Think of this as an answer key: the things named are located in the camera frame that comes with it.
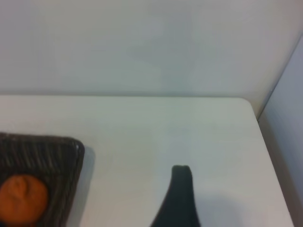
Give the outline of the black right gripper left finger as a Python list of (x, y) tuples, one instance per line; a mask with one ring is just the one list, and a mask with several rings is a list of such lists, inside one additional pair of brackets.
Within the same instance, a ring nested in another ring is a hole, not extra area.
[(185, 227), (187, 225), (187, 214), (184, 210), (186, 174), (185, 166), (172, 167), (169, 187), (151, 224), (152, 227)]

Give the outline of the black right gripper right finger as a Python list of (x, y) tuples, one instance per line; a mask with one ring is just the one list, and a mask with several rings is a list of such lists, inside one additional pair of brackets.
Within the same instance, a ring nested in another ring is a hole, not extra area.
[(188, 227), (200, 227), (200, 220), (196, 210), (195, 194), (193, 187), (193, 176), (189, 166), (183, 166), (185, 173), (185, 210), (187, 213)]

